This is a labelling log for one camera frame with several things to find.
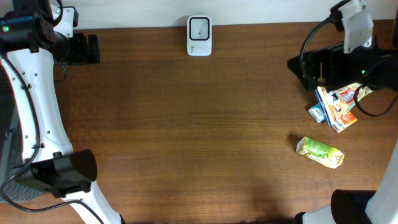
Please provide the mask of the yellow snack bag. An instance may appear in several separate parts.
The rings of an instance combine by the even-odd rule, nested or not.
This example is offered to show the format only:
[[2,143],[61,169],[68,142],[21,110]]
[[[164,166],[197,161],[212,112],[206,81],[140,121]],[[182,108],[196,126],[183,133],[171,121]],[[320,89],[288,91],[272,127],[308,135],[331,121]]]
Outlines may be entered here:
[[324,86],[317,87],[315,96],[326,116],[327,125],[338,124],[338,120],[356,105],[354,94],[360,86],[359,83],[352,83],[337,90],[327,90]]

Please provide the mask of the green yellow juice carton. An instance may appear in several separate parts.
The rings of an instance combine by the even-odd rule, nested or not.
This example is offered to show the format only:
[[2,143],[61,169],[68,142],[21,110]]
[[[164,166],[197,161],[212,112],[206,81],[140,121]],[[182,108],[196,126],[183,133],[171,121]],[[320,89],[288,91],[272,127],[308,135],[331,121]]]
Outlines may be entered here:
[[342,165],[345,158],[338,149],[309,137],[298,142],[295,152],[331,169]]

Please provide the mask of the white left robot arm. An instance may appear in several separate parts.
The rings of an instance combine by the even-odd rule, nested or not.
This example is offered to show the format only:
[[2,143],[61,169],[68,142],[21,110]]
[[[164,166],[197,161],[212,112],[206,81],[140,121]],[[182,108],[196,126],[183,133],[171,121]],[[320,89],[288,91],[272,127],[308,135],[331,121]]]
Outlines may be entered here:
[[54,66],[100,62],[97,36],[74,33],[78,18],[74,7],[48,1],[15,1],[1,18],[1,67],[15,102],[1,150],[1,202],[23,210],[50,193],[85,223],[122,223],[99,188],[93,152],[74,151],[58,107]]

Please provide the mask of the orange tissue pack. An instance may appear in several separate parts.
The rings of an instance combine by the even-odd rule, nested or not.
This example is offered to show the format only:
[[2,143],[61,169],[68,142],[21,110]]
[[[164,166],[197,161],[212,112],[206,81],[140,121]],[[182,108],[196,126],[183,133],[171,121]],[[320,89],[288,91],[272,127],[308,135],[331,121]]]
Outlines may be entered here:
[[337,133],[344,131],[347,127],[357,122],[357,117],[351,112],[347,112],[336,120],[331,126]]

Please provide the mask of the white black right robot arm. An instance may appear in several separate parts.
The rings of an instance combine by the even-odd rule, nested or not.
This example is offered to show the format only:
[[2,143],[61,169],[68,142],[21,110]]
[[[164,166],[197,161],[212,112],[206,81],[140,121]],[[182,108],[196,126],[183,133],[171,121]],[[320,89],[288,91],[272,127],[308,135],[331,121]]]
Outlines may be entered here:
[[[356,30],[364,32],[373,26],[369,13],[362,7],[353,12],[333,7],[330,15],[306,37],[299,55],[287,62],[304,88],[311,91],[324,86],[336,90],[357,82],[371,90],[397,91],[397,49],[380,49],[371,37],[359,34],[354,46],[343,42],[307,52],[310,39],[329,23],[345,35]],[[298,213],[294,222],[397,223],[397,151],[393,151],[377,190],[336,190],[328,206]]]

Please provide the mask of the teal tissue pack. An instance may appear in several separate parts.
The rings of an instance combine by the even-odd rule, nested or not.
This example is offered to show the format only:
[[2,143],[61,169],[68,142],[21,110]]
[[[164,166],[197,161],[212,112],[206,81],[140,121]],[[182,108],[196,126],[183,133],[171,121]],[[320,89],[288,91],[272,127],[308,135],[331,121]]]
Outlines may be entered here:
[[311,107],[308,112],[317,123],[324,122],[325,114],[319,103]]

